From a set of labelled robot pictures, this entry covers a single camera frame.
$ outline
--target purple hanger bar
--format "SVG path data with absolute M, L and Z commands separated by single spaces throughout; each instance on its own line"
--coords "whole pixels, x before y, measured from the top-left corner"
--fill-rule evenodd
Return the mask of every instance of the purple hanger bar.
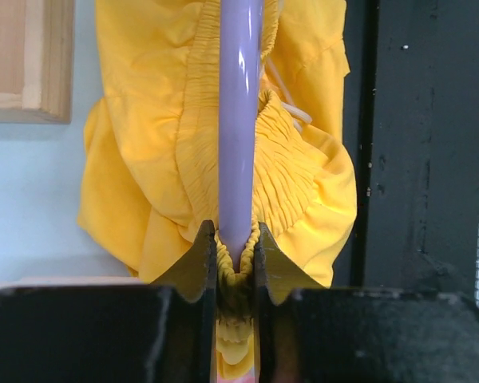
M 234 268 L 251 234 L 263 0 L 220 2 L 219 229 Z

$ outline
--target yellow jacket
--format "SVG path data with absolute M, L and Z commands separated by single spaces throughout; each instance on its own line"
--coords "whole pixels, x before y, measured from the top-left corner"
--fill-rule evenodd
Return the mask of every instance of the yellow jacket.
M 259 221 L 299 267 L 331 284 L 356 215 L 342 146 L 345 9 L 345 0 L 265 0 L 253 232 L 238 274 L 219 243 L 222 284 L 251 272 Z M 151 282 L 190 247 L 203 220 L 219 226 L 220 0 L 96 0 L 96 12 L 105 96 L 85 126 L 78 222 Z M 312 123 L 295 121 L 283 102 Z M 217 328 L 226 378 L 253 363 L 251 327 L 241 322 Z

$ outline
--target purple rod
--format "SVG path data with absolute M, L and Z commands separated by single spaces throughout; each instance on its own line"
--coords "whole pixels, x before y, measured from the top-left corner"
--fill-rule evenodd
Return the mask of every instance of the purple rod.
M 263 0 L 220 2 L 219 226 L 235 271 L 251 234 Z

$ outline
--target wooden box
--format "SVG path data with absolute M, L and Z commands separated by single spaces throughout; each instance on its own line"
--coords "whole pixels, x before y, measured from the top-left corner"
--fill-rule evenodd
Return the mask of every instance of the wooden box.
M 0 0 L 0 122 L 68 123 L 74 0 Z

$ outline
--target yellow garment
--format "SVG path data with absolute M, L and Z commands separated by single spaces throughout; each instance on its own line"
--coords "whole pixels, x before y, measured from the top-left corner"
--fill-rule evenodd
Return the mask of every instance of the yellow garment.
M 256 122 L 253 231 L 235 274 L 219 243 L 226 296 L 217 326 L 225 378 L 253 364 L 250 308 L 256 223 L 323 286 L 356 215 L 354 170 L 342 146 L 345 0 L 265 0 L 266 65 Z M 218 222 L 220 0 L 96 0 L 105 96 L 85 126 L 79 224 L 145 282 Z M 287 92 L 313 118 L 301 134 Z

